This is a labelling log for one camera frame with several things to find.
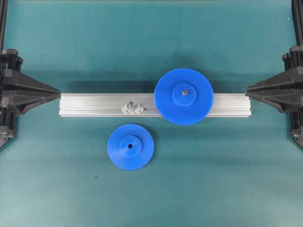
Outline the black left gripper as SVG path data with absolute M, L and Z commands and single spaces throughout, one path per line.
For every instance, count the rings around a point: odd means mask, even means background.
M 60 90 L 33 79 L 21 72 L 23 59 L 17 50 L 0 51 L 0 147 L 15 137 L 16 114 L 25 114 L 29 110 L 61 97 Z M 7 91 L 7 106 L 2 100 Z

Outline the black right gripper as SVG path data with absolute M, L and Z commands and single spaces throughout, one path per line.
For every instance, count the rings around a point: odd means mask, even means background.
M 276 108 L 280 113 L 290 116 L 290 135 L 293 141 L 303 147 L 303 47 L 293 46 L 283 55 L 285 71 L 266 80 L 259 81 L 246 88 L 245 96 Z M 262 92 L 272 88 L 285 88 L 292 95 L 265 95 Z

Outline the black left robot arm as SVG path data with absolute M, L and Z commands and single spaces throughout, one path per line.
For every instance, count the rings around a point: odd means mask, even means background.
M 0 2 L 0 147 L 16 135 L 16 119 L 29 110 L 61 97 L 60 90 L 21 72 L 23 59 L 4 49 L 8 1 Z

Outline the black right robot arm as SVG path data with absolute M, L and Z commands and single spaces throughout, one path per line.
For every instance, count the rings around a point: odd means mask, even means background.
M 285 71 L 246 88 L 245 95 L 289 114 L 293 141 L 303 147 L 303 2 L 292 1 L 296 46 L 282 56 Z

